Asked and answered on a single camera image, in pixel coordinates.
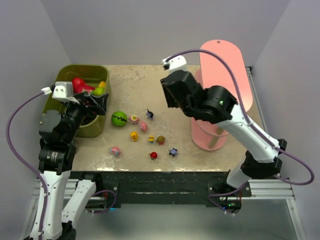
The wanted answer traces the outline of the pink figurine with yellow hat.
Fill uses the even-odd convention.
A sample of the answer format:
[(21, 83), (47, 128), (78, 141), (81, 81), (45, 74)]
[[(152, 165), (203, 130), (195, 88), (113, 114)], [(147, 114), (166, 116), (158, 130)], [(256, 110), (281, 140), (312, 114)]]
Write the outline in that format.
[(128, 117), (128, 121), (134, 125), (137, 125), (140, 121), (140, 118), (137, 115), (131, 115)]

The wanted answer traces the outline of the pink figurine with blue glasses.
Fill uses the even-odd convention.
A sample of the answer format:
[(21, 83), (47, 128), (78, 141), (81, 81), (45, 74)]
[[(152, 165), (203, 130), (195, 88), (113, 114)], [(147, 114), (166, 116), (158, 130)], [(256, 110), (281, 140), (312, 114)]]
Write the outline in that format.
[(119, 156), (119, 155), (121, 154), (121, 150), (120, 150), (120, 148), (117, 147), (117, 146), (112, 146), (112, 147), (110, 147), (110, 148), (109, 148), (109, 152), (110, 152), (111, 154), (113, 154), (114, 156)]

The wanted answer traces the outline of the pink pig figurine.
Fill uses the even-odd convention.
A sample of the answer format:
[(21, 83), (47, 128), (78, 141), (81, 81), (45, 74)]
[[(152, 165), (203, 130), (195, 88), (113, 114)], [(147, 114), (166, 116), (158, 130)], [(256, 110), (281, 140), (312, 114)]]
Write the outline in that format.
[(141, 121), (139, 123), (139, 126), (140, 126), (140, 129), (143, 131), (143, 132), (147, 132), (148, 131), (148, 124), (144, 121)]

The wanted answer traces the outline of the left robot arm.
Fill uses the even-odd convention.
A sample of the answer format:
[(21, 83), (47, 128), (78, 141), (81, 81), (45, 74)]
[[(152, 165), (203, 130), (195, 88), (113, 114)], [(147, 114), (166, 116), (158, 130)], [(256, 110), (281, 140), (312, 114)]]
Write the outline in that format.
[(75, 137), (84, 119), (104, 116), (109, 93), (75, 95), (74, 101), (60, 103), (43, 112), (39, 124), (40, 194), (31, 240), (73, 240), (81, 214), (95, 193), (95, 176), (78, 180), (76, 190), (64, 204), (65, 189), (77, 152)]

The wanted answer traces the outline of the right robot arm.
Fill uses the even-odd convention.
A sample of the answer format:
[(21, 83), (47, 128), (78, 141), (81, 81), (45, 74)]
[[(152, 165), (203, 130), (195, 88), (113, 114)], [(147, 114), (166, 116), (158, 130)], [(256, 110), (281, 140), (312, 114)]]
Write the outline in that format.
[(226, 184), (237, 189), (250, 179), (277, 175), (282, 167), (279, 151), (285, 140), (269, 136), (224, 87), (203, 88), (194, 76), (183, 70), (160, 81), (168, 107), (180, 108), (187, 117), (215, 124), (227, 131), (245, 148), (242, 162), (230, 170)]

